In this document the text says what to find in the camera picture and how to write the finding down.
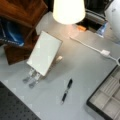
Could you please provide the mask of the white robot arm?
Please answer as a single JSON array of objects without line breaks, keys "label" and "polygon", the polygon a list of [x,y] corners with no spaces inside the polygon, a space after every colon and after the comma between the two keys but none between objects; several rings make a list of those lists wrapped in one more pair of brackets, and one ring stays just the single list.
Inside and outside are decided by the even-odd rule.
[{"label": "white robot arm", "polygon": [[[54,0],[53,18],[61,24],[72,25],[85,18],[84,0]],[[108,0],[105,15],[114,35],[120,40],[120,0]]]}]

